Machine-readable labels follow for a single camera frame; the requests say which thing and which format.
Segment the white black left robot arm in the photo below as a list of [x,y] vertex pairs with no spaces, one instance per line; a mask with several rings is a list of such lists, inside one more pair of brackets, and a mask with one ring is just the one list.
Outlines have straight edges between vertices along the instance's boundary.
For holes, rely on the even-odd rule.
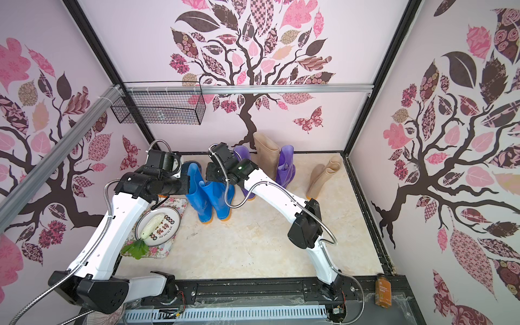
[[140,215],[160,196],[186,194],[189,177],[181,171],[177,152],[149,150],[145,165],[117,180],[115,194],[101,224],[68,271],[55,271],[51,289],[65,301],[103,314],[112,314],[125,303],[157,297],[176,300],[175,277],[162,272],[132,279],[112,274],[128,235]]

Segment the purple rain boot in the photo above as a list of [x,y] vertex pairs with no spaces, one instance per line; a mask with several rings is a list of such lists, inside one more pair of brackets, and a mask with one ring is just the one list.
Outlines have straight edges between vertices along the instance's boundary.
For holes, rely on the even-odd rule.
[[[245,146],[236,146],[233,150],[234,156],[238,159],[238,161],[242,161],[244,159],[251,159],[251,153],[249,149]],[[248,190],[242,189],[242,193],[247,200],[253,200],[255,198],[255,194],[249,194]]]
[[276,183],[286,188],[294,179],[296,166],[294,165],[294,147],[286,145],[281,147],[278,166],[276,169]]

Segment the beige rain boot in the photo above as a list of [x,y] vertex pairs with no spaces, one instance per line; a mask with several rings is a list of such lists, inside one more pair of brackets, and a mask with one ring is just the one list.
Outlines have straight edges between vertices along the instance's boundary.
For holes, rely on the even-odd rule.
[[280,146],[258,131],[253,134],[253,139],[257,149],[257,165],[269,178],[275,180],[280,158]]
[[332,157],[326,165],[316,165],[311,172],[310,184],[308,186],[306,197],[308,200],[317,199],[322,187],[341,169],[342,158],[340,156]]

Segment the blue rain boot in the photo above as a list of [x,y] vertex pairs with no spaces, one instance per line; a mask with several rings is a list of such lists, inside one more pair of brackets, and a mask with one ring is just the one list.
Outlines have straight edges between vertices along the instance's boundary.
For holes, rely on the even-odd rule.
[[208,196],[209,202],[217,213],[217,218],[221,221],[230,219],[232,212],[227,203],[231,203],[234,198],[234,186],[230,186],[228,188],[227,194],[225,194],[226,184],[214,181],[200,181],[199,185]]
[[190,178],[190,185],[186,198],[196,211],[199,221],[203,224],[209,223],[213,218],[213,210],[208,196],[199,185],[199,182],[203,181],[202,173],[195,164],[191,164],[187,176]]

